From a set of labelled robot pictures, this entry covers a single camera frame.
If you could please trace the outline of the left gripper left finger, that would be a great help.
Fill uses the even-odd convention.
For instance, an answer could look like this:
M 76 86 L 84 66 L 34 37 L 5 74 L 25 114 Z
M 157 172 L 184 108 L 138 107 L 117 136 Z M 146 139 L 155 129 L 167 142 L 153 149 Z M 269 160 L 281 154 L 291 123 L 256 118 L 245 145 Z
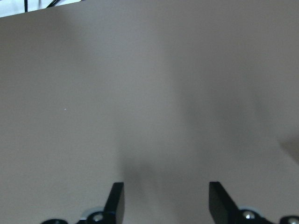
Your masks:
M 124 182 L 112 185 L 104 206 L 105 224 L 122 224 L 124 217 Z

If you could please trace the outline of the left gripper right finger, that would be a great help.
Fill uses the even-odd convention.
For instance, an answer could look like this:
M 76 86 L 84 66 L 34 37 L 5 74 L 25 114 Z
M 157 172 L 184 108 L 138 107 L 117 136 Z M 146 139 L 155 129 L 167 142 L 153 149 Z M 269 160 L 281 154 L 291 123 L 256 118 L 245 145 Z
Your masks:
M 234 224 L 239 208 L 220 182 L 209 183 L 208 206 L 215 224 Z

